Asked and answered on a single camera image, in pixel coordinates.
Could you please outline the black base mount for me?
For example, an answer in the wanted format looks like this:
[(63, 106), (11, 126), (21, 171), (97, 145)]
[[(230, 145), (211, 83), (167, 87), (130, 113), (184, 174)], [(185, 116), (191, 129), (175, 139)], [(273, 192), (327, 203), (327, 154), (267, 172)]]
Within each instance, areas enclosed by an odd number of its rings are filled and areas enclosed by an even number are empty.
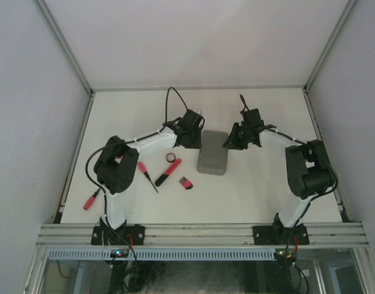
[(307, 228), (304, 225), (295, 228), (275, 228), (272, 225), (252, 227), (255, 245), (309, 245)]
[(95, 226), (91, 236), (91, 245), (130, 245), (142, 246), (145, 240), (146, 227), (143, 225), (123, 225), (112, 230), (107, 226)]

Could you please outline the short red black screwdriver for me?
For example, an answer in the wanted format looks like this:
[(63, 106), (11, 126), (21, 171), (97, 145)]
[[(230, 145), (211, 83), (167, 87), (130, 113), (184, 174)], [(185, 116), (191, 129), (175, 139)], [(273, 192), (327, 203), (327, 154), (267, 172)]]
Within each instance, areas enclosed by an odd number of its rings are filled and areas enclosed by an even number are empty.
[(150, 178), (150, 175), (146, 169), (146, 167), (144, 166), (144, 164), (142, 162), (138, 162), (138, 168), (139, 170), (143, 173), (143, 175), (145, 176), (145, 178), (151, 183), (151, 185), (153, 186), (154, 190), (158, 193), (158, 190), (156, 188), (156, 186), (154, 185), (154, 183), (152, 182), (151, 178)]

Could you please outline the red black utility knife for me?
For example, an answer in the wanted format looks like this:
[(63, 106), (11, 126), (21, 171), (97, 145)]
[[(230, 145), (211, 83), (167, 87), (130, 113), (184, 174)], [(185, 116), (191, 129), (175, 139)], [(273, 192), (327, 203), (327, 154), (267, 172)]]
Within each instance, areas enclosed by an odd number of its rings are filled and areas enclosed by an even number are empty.
[(163, 182), (175, 171), (175, 169), (180, 165), (180, 163), (182, 162), (181, 159), (176, 159), (174, 161), (174, 163), (172, 163), (168, 169), (166, 169), (165, 172), (163, 172), (163, 174), (161, 174), (160, 177), (158, 177), (157, 180), (155, 180), (155, 186), (156, 187), (159, 187), (163, 184)]

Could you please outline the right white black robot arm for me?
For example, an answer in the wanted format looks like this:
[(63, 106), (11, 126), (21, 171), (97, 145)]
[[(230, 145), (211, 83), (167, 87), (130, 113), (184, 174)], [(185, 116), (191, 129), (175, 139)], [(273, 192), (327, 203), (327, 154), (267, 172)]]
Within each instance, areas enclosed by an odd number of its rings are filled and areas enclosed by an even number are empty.
[(330, 164), (324, 143), (318, 139), (303, 142), (265, 124), (258, 109), (244, 107), (243, 120), (233, 124), (223, 146), (244, 150), (249, 145), (271, 150), (285, 158), (290, 195), (276, 213), (271, 225), (252, 228), (256, 245), (309, 244), (303, 218), (313, 201), (334, 192), (338, 176)]

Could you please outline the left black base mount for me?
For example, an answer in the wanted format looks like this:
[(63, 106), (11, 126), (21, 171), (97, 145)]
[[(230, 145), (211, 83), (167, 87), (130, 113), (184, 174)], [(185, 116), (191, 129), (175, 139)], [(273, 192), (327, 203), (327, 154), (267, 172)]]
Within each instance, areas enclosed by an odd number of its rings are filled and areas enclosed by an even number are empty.
[(107, 226), (95, 226), (91, 236), (91, 245), (130, 245), (142, 246), (145, 240), (146, 227), (143, 225), (123, 225), (112, 230)]

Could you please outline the aluminium front rail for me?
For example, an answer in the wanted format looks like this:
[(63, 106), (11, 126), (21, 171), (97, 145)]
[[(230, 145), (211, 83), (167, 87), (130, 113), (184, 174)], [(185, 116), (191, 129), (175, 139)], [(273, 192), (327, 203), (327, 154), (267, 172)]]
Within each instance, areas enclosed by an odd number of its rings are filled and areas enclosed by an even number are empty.
[[(144, 247), (234, 247), (254, 245), (254, 224), (146, 224)], [(39, 247), (90, 247), (93, 224), (46, 224), (40, 229)], [(366, 247), (361, 223), (307, 223), (312, 248)]]

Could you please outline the grey plastic tool case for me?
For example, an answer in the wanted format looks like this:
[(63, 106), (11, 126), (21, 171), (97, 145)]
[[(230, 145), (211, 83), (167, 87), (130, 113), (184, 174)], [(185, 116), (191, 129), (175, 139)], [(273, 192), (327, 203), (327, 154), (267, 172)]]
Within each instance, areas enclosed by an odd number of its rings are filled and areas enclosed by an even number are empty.
[(227, 170), (228, 149), (223, 147), (228, 139), (226, 132), (205, 130), (197, 159), (197, 171), (202, 174), (223, 176)]

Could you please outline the black tape roll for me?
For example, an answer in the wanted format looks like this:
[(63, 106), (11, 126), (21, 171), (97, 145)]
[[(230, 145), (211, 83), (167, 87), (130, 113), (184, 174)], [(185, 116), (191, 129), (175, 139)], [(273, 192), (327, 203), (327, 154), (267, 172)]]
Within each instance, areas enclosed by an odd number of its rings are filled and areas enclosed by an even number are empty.
[(176, 161), (176, 155), (174, 153), (168, 153), (166, 155), (166, 161), (168, 163), (174, 163), (174, 161)]

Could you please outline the long red black screwdriver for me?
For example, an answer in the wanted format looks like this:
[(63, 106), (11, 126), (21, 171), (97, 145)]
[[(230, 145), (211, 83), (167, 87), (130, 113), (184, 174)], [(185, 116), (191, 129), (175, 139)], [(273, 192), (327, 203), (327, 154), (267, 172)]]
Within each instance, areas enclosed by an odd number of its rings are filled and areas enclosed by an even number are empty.
[(96, 190), (95, 193), (93, 193), (92, 196), (90, 196), (90, 198), (87, 199), (86, 203), (83, 205), (83, 209), (85, 211), (89, 210), (92, 207), (93, 203), (96, 200), (96, 197), (99, 195), (99, 192), (100, 189)]

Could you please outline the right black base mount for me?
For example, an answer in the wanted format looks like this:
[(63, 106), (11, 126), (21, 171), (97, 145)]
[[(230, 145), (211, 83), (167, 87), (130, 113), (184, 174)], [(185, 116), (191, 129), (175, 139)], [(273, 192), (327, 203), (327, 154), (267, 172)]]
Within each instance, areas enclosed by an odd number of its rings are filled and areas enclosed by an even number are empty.
[(252, 227), (255, 245), (309, 245), (307, 228), (304, 225), (295, 228), (275, 228), (272, 225)]

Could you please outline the red hex key set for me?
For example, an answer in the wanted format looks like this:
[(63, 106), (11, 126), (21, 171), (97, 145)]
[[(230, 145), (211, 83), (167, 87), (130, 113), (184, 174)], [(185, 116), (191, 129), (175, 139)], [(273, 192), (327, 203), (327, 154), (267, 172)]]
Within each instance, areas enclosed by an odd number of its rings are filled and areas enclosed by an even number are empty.
[(183, 186), (185, 190), (190, 190), (193, 188), (193, 184), (186, 177), (180, 178), (178, 182)]

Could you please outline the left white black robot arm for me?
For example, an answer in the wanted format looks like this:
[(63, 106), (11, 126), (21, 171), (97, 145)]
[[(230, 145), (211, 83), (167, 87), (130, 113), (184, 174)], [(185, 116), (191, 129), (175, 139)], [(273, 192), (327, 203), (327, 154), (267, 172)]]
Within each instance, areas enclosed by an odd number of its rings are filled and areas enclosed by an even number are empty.
[(159, 130), (132, 140), (110, 137), (104, 147), (96, 150), (85, 165), (87, 178), (104, 196), (104, 212), (100, 224), (106, 227), (104, 238), (113, 245), (121, 244), (127, 219), (124, 201), (134, 182), (138, 162), (163, 149), (182, 146), (199, 149), (205, 118), (188, 109), (183, 117), (163, 123)]

